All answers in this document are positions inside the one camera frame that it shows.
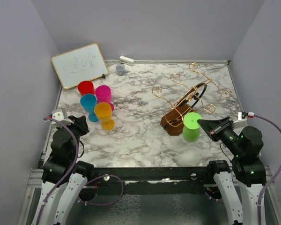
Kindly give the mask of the green plastic wine glass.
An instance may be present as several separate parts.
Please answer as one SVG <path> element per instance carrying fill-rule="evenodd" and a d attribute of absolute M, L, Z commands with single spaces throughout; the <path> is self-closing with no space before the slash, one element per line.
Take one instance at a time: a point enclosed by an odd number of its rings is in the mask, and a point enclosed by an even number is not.
<path fill-rule="evenodd" d="M 198 140 L 200 135 L 200 125 L 198 120 L 202 117 L 196 112 L 189 112 L 183 118 L 183 131 L 182 136 L 187 142 L 195 142 Z"/>

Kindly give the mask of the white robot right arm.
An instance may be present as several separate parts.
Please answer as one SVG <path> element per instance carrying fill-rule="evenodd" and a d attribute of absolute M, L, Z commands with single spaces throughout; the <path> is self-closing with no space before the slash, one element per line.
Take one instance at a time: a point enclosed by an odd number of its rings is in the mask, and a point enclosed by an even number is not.
<path fill-rule="evenodd" d="M 266 184 L 266 170 L 258 157 L 264 145 L 261 131 L 248 126 L 241 114 L 237 121 L 226 117 L 197 122 L 212 141 L 221 141 L 234 156 L 232 166 L 225 160 L 210 161 L 206 171 L 206 179 L 220 190 L 229 224 L 266 224 L 261 192 Z"/>

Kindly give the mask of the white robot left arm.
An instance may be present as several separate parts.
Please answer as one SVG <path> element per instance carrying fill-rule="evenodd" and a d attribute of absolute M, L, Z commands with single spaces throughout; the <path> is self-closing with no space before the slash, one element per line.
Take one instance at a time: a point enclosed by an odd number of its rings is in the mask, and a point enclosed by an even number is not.
<path fill-rule="evenodd" d="M 48 117 L 57 130 L 43 166 L 41 195 L 34 225 L 64 225 L 83 186 L 93 182 L 92 164 L 78 161 L 80 137 L 89 132 L 86 117 Z"/>

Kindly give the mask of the blue plastic wine glass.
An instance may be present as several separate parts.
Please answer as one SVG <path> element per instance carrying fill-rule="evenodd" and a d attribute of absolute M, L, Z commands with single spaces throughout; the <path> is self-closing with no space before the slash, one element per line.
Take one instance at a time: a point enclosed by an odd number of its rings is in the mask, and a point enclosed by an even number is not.
<path fill-rule="evenodd" d="M 94 113 L 95 106 L 97 105 L 97 98 L 93 94 L 85 94 L 80 99 L 80 104 L 83 109 L 89 113 L 89 120 L 91 122 L 98 122 L 96 114 Z"/>

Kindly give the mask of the yellow plastic wine glass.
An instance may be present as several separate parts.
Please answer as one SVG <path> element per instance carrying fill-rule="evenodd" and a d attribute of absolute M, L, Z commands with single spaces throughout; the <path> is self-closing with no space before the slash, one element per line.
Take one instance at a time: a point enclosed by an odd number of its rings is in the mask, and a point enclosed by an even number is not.
<path fill-rule="evenodd" d="M 112 119 L 112 108 L 109 103 L 98 103 L 94 108 L 94 113 L 101 121 L 102 129 L 109 131 L 114 128 L 115 122 Z"/>

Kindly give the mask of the magenta plastic wine glass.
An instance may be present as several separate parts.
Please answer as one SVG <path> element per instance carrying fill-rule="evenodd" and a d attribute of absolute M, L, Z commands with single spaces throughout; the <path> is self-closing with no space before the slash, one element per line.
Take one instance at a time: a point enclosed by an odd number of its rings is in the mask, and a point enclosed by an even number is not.
<path fill-rule="evenodd" d="M 111 103 L 112 93 L 111 89 L 107 85 L 100 85 L 95 90 L 95 96 L 99 103 L 106 102 L 111 106 L 111 110 L 114 110 L 114 105 Z"/>

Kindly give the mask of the red plastic wine glass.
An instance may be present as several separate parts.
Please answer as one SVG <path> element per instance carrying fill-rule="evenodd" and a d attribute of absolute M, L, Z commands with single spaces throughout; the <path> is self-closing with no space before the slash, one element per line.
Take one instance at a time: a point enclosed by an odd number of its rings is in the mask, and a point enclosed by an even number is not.
<path fill-rule="evenodd" d="M 82 81 L 78 84 L 77 89 L 81 96 L 86 94 L 95 94 L 95 88 L 91 81 Z"/>

